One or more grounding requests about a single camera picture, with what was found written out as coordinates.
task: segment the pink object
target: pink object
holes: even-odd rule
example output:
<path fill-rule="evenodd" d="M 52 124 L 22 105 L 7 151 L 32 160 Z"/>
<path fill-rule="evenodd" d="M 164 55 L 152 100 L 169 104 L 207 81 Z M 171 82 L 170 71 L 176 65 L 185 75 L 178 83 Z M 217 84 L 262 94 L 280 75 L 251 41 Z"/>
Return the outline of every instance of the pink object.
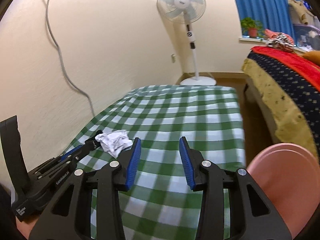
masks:
<path fill-rule="evenodd" d="M 266 35 L 266 37 L 267 37 L 268 39 L 274 40 L 280 33 L 273 32 L 273 31 L 271 31 L 271 30 L 269 30 L 269 29 L 265 29 L 265 30 L 264 30 L 264 34 Z M 293 38 L 292 38 L 290 35 L 288 35 L 288 34 L 285 34 L 285 33 L 283 33 L 283 34 L 284 34 L 285 36 L 287 36 L 288 39 L 289 39 L 289 41 L 291 42 L 291 44 L 294 45 L 294 40 L 293 40 Z"/>
<path fill-rule="evenodd" d="M 248 29 L 248 34 L 249 34 L 249 37 L 256 38 L 258 36 L 258 29 L 249 28 Z"/>
<path fill-rule="evenodd" d="M 247 171 L 295 238 L 320 203 L 320 167 L 316 158 L 299 145 L 279 143 L 260 152 Z"/>

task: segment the white cloth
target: white cloth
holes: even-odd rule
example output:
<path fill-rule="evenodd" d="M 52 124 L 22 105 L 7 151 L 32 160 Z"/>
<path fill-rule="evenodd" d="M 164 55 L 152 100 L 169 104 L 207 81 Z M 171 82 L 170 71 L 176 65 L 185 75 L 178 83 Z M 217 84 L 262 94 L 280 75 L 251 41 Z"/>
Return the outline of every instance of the white cloth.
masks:
<path fill-rule="evenodd" d="M 126 130 L 117 130 L 110 133 L 98 134 L 95 139 L 100 142 L 101 147 L 112 157 L 118 158 L 119 153 L 130 146 L 132 146 L 132 140 L 129 139 Z"/>

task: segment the fan base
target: fan base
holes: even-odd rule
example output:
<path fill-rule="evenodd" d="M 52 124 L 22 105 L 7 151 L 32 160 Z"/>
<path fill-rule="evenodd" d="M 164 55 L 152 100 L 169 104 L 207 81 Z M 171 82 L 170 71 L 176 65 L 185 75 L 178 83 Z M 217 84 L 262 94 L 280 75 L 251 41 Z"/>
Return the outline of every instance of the fan base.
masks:
<path fill-rule="evenodd" d="M 196 77 L 187 78 L 181 81 L 180 85 L 202 85 L 202 86 L 215 86 L 217 81 L 214 78 L 210 77 L 199 77 L 196 80 Z"/>

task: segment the blue curtain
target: blue curtain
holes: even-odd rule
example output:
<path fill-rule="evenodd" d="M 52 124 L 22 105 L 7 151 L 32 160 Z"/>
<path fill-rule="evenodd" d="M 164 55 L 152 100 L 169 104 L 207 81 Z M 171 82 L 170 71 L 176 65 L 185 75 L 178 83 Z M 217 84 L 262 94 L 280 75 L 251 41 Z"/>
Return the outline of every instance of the blue curtain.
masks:
<path fill-rule="evenodd" d="M 263 28 L 289 34 L 295 39 L 287 0 L 236 0 L 239 17 L 260 20 Z"/>

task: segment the checkered bed sheet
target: checkered bed sheet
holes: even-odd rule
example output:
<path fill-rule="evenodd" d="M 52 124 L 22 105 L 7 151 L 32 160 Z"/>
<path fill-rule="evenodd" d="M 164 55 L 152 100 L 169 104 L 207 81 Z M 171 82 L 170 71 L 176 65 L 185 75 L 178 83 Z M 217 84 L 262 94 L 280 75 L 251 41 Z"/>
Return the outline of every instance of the checkered bed sheet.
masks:
<path fill-rule="evenodd" d="M 202 192 L 187 185 L 179 139 L 223 169 L 245 166 L 244 132 L 234 88 L 221 86 L 147 86 L 132 90 L 93 118 L 68 150 L 84 144 L 95 131 L 125 129 L 139 137 L 142 152 L 134 186 L 119 192 L 126 240 L 195 239 Z M 98 148 L 79 163 L 98 170 L 114 160 Z M 91 234 L 96 237 L 96 190 L 92 197 Z M 229 200 L 225 190 L 225 232 L 229 237 Z"/>

